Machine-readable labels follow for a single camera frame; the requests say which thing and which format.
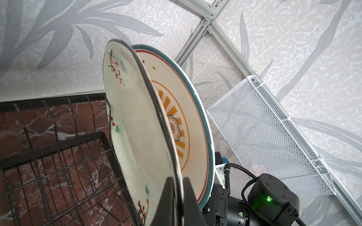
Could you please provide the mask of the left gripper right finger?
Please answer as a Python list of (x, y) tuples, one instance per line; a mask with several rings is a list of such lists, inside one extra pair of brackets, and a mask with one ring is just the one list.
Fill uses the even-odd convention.
[(206, 226), (206, 221), (199, 209), (191, 181), (188, 177), (183, 179), (184, 190), (184, 225), (185, 226)]

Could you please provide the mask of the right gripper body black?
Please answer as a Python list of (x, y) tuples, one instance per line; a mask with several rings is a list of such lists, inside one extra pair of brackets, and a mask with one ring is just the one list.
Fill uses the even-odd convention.
[(251, 210), (241, 199), (228, 196), (226, 189), (214, 184), (202, 214), (208, 226), (253, 226)]

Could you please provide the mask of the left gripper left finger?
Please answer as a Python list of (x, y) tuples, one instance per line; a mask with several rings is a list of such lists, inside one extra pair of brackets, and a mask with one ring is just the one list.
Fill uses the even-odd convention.
[(151, 226), (173, 226), (174, 225), (174, 183), (173, 178), (168, 177), (156, 209)]

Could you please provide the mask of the cream plate with plum blossoms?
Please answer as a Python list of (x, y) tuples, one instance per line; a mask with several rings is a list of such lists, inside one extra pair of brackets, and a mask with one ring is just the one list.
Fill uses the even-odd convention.
[(114, 150), (142, 224), (151, 225), (172, 177), (174, 225), (183, 225), (183, 182), (166, 112), (142, 60), (125, 41), (107, 43), (103, 81)]

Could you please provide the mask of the sunburst plate teal rim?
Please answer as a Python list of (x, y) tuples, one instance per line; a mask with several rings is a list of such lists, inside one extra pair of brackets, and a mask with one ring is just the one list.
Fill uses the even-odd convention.
[(215, 180), (215, 149), (201, 99), (185, 70), (168, 55), (148, 45), (132, 47), (158, 93), (169, 120), (182, 176), (190, 179), (202, 210)]

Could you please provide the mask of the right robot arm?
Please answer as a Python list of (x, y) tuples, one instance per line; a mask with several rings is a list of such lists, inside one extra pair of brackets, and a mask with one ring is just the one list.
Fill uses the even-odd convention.
[[(250, 176), (241, 198), (231, 196), (231, 168)], [(225, 185), (215, 184), (211, 197), (202, 210), (209, 226), (299, 226), (299, 197), (273, 175), (255, 176), (246, 168), (227, 163), (223, 169)]]

